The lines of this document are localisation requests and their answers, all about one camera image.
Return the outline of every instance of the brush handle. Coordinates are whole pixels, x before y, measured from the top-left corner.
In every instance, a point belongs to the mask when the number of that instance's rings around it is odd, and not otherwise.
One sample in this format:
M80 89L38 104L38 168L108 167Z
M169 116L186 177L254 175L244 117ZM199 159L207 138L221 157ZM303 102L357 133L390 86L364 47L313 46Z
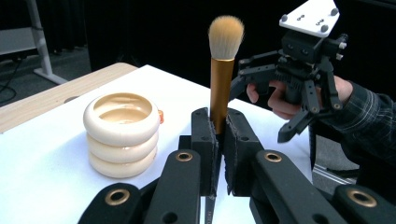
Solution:
M210 120L216 134L223 133L227 117L228 99L230 97L231 79L233 77L232 60L211 60L210 71Z

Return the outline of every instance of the wooden brush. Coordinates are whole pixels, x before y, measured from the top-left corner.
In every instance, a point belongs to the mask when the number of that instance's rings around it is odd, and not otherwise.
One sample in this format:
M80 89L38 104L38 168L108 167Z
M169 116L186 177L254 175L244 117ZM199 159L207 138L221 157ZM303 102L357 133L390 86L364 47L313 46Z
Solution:
M210 71L210 119L216 133L223 133L230 96L233 62L244 36L244 24L233 16L220 16L209 28L212 55Z

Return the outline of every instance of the cable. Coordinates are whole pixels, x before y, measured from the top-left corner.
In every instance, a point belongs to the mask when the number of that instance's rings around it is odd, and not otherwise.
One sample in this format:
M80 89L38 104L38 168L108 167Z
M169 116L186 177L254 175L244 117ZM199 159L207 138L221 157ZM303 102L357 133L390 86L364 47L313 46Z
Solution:
M6 100L0 101L0 104L5 103L5 102L8 102L8 101L14 99L15 96L17 95L17 92L16 92L14 89L12 89L11 87L9 87L8 85L9 85L9 82L10 82L10 81L15 77L15 75L17 74L18 68L20 67L21 63L22 63L22 59L19 59L19 60L18 60L18 63L17 63L17 66L15 67L14 72L11 74L11 77L8 79L6 85L0 85L0 88L1 88L1 89L0 89L0 93L3 92L4 90L9 90L9 91L11 91L11 96L8 97L8 99L6 99Z

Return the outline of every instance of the orange object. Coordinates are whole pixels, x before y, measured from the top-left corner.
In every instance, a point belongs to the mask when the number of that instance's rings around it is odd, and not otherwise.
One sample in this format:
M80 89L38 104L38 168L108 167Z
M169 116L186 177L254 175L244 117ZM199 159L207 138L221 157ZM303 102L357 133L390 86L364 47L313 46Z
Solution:
M158 110L158 114L160 115L160 124L163 123L163 111Z

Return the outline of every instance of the plaid sleeve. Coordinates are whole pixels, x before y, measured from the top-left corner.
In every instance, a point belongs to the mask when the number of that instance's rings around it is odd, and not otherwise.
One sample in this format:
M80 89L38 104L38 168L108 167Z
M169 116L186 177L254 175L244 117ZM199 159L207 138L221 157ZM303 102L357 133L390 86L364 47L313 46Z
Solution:
M387 95L352 85L353 92L343 110L323 122L361 149L396 165L396 104Z

